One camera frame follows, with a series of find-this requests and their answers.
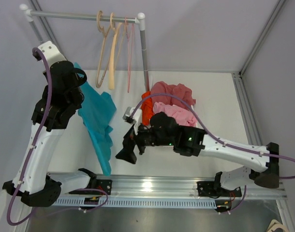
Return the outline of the orange t shirt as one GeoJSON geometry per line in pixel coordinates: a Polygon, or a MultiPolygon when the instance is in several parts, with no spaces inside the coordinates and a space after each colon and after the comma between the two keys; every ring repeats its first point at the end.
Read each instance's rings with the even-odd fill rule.
{"type": "Polygon", "coordinates": [[[151,98],[146,99],[142,103],[141,110],[142,110],[142,123],[145,126],[148,126],[150,124],[150,119],[154,115],[153,104],[152,104],[152,99],[151,98]]]}

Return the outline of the teal t shirt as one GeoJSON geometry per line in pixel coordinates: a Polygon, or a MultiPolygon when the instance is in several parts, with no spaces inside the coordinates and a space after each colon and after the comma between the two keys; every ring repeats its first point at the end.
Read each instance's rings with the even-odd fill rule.
{"type": "Polygon", "coordinates": [[[110,122],[117,108],[109,93],[98,93],[88,82],[81,85],[80,89],[84,95],[84,101],[82,108],[78,110],[78,115],[87,128],[103,174],[110,176],[112,169],[109,161],[113,146],[110,137],[113,128],[110,122]]]}

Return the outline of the light pink t shirt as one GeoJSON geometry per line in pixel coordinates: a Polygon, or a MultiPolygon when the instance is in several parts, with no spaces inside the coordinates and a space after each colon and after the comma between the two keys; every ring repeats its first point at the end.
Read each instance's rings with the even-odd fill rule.
{"type": "Polygon", "coordinates": [[[153,105],[153,112],[155,114],[163,112],[167,116],[174,118],[176,123],[181,126],[196,127],[197,125],[197,119],[192,112],[177,105],[156,102],[153,105]]]}

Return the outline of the dusty rose t shirt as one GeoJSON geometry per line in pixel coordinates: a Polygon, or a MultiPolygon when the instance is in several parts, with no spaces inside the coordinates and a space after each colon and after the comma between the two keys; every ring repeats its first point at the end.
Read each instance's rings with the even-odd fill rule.
{"type": "MultiPolygon", "coordinates": [[[[156,94],[156,93],[165,93],[170,94],[173,96],[176,96],[183,101],[185,101],[188,105],[195,105],[196,99],[192,97],[192,90],[188,87],[186,87],[184,84],[179,83],[178,85],[169,85],[165,83],[164,81],[156,82],[151,91],[150,94],[156,94]]],[[[179,100],[172,98],[170,96],[155,96],[152,97],[152,104],[154,105],[156,102],[162,102],[165,105],[176,105],[181,108],[186,109],[187,107],[181,103],[179,100]]]]}

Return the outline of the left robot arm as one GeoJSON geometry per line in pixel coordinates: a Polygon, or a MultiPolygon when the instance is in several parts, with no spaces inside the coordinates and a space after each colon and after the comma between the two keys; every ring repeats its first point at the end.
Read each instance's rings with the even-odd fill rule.
{"type": "Polygon", "coordinates": [[[31,117],[31,136],[24,161],[16,177],[2,188],[9,195],[20,197],[29,207],[49,207],[62,194],[77,193],[79,189],[91,194],[97,188],[95,174],[85,168],[72,173],[48,173],[60,137],[70,118],[82,107],[84,95],[80,87],[87,81],[87,75],[51,41],[34,48],[32,54],[44,64],[47,86],[31,117]]]}

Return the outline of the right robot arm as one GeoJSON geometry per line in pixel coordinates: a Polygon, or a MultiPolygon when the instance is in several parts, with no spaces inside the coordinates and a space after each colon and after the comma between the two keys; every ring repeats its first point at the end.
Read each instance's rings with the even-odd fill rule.
{"type": "Polygon", "coordinates": [[[267,189],[280,186],[279,145],[276,143],[267,146],[230,145],[219,138],[214,139],[204,129],[179,125],[163,112],[152,116],[149,127],[137,124],[130,116],[123,118],[132,127],[123,137],[123,148],[116,154],[118,160],[136,164],[136,147],[142,155],[148,146],[169,145],[182,156],[212,157],[241,165],[229,172],[216,173],[213,191],[217,195],[225,195],[251,183],[267,189]]]}

